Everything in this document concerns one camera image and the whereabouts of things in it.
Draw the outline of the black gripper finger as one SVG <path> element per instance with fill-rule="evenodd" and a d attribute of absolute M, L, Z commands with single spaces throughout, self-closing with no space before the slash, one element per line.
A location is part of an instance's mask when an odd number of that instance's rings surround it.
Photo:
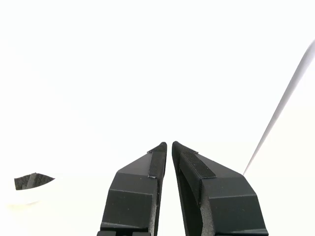
<path fill-rule="evenodd" d="M 172 158 L 186 235 L 268 235 L 257 194 L 242 174 L 177 141 Z"/>
<path fill-rule="evenodd" d="M 99 236 L 156 236 L 167 144 L 118 170 L 108 191 Z"/>

